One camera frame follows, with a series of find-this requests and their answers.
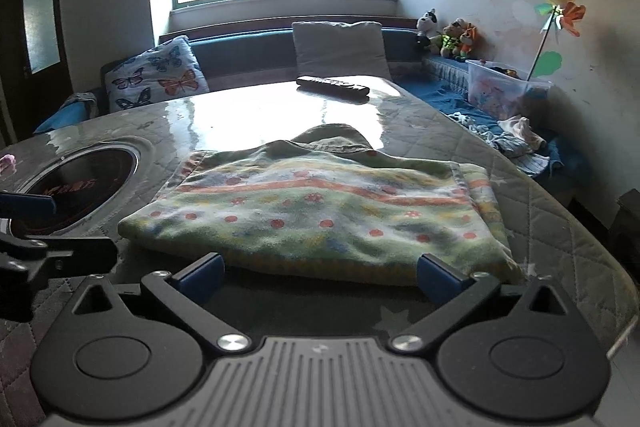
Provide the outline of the floral patterned child garment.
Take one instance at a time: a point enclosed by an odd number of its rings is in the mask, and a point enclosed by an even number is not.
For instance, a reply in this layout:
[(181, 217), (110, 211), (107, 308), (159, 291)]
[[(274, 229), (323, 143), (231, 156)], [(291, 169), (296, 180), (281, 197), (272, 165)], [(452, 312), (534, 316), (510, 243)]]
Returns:
[(118, 231), (151, 251), (218, 253), (262, 273), (412, 286), (430, 254), (464, 275), (524, 277), (483, 167), (388, 155), (347, 124), (198, 150)]

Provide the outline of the pile of small clothes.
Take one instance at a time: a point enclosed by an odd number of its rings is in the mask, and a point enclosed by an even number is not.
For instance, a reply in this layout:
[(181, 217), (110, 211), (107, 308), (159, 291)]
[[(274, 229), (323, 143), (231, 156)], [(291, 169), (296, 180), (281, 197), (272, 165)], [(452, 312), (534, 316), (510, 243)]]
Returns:
[(523, 139), (510, 132), (491, 132), (484, 124), (477, 124), (474, 118), (459, 112), (449, 114), (448, 118), (461, 124), (463, 128), (476, 135), (494, 150), (498, 150), (527, 176), (539, 176), (549, 166), (548, 157), (535, 153)]

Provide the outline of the black induction cooktop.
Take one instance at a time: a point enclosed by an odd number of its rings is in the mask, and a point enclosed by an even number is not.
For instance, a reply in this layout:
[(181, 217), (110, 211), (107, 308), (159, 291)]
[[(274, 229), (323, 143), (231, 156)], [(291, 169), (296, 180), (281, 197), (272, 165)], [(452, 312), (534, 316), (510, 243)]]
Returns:
[(15, 236), (96, 231), (134, 197), (153, 159), (151, 142), (135, 136), (74, 150), (49, 162), (17, 190), (22, 195), (51, 197), (55, 213), (3, 218), (1, 230)]

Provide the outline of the grey quilted star tablecloth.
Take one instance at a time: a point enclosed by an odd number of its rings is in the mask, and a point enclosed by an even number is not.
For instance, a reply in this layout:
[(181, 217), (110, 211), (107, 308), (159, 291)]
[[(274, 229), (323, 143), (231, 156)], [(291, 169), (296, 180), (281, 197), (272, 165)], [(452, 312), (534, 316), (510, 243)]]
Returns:
[[(616, 259), (553, 196), (460, 124), (372, 78), (362, 102), (292, 82), (121, 110), (12, 145), (1, 192), (49, 162), (125, 136), (154, 159), (128, 204), (91, 233), (118, 249), (106, 274), (1, 286), (6, 426), (593, 426), (639, 296)], [(131, 243), (120, 220), (198, 150), (249, 150), (347, 124), (379, 152), (483, 167), (524, 277), (438, 346), (390, 338), (436, 306), (418, 287), (262, 273), (224, 261), (202, 307), (250, 337), (215, 352), (142, 293), (192, 262)]]

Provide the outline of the blue bag on sofa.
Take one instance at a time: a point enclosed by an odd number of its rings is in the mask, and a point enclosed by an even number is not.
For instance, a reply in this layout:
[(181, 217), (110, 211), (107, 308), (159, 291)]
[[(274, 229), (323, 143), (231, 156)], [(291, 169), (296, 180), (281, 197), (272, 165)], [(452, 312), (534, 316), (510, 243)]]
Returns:
[(98, 99), (92, 92), (79, 92), (66, 98), (63, 105), (34, 131), (34, 135), (51, 132), (99, 116)]

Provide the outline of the dark door with glass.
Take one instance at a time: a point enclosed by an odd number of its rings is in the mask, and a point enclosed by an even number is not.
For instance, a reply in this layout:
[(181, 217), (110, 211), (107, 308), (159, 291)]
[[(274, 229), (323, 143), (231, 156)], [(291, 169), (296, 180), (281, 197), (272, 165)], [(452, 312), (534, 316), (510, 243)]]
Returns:
[(73, 93), (60, 0), (1, 0), (1, 136), (30, 138)]

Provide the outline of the butterfly print pillow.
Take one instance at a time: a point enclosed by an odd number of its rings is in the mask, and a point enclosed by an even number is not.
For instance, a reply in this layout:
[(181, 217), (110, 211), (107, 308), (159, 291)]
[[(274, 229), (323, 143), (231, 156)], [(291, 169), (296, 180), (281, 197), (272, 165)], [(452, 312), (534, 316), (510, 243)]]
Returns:
[(111, 113), (209, 92), (187, 36), (127, 58), (104, 83)]

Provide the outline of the clear plastic storage box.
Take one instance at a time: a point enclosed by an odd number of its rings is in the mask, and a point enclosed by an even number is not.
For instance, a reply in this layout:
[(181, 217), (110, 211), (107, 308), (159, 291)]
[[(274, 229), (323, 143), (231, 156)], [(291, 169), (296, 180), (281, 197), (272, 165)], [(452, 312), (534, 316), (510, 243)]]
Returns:
[(469, 60), (468, 101), (474, 107), (506, 120), (513, 116), (534, 121), (544, 117), (552, 82), (527, 80), (526, 72), (498, 62)]

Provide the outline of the dark blue sofa bench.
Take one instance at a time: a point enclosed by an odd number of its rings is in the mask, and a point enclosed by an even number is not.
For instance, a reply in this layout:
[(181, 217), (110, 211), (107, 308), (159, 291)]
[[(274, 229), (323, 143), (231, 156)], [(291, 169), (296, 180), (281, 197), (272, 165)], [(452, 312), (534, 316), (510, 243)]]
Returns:
[(557, 133), (538, 126), (550, 84), (491, 70), (480, 62), (427, 54), (415, 32), (378, 23), (295, 23), (291, 28), (191, 40), (178, 35), (105, 65), (102, 83), (112, 112), (207, 92), (297, 77), (380, 77), (480, 136), (548, 191), (584, 187), (590, 168)]

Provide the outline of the black remote control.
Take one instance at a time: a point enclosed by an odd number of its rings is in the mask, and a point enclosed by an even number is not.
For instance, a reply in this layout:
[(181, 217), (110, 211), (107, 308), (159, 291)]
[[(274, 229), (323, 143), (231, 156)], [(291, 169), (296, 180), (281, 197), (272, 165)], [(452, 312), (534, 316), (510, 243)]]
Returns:
[(302, 76), (296, 79), (296, 84), (303, 91), (347, 100), (365, 100), (370, 94), (370, 89), (362, 84), (333, 78)]

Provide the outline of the orange green plush toys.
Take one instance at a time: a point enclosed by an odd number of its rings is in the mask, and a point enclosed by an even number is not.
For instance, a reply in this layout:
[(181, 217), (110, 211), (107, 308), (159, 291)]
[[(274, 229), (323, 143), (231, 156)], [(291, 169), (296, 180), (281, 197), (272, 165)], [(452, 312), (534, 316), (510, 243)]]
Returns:
[(476, 40), (477, 27), (458, 17), (442, 30), (439, 54), (441, 57), (464, 62), (470, 57)]

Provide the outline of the black white plush toy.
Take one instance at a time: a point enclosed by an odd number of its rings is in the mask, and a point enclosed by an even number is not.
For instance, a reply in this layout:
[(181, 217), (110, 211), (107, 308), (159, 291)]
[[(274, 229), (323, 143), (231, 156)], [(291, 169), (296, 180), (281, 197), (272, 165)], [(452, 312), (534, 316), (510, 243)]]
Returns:
[(416, 46), (423, 53), (437, 54), (441, 45), (436, 11), (431, 9), (416, 21)]

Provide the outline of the grey cushion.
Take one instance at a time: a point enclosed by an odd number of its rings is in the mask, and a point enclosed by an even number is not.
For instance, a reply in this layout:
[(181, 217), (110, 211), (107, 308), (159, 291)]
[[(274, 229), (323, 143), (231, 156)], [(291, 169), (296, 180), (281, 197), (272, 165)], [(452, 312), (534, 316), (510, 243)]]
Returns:
[(392, 78), (380, 23), (296, 22), (292, 31), (301, 76)]

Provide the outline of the colourful paper pinwheel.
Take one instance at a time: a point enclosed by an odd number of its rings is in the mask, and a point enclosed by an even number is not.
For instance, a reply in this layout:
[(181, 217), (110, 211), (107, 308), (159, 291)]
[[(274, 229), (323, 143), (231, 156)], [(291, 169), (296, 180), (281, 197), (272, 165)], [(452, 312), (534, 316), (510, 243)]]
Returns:
[(562, 67), (561, 53), (549, 50), (548, 41), (551, 36), (559, 38), (561, 32), (578, 38), (580, 32), (576, 25), (584, 19), (587, 9), (577, 0), (544, 0), (544, 3), (536, 6), (536, 12), (544, 17), (544, 24), (540, 30), (540, 43), (526, 80), (551, 76)]

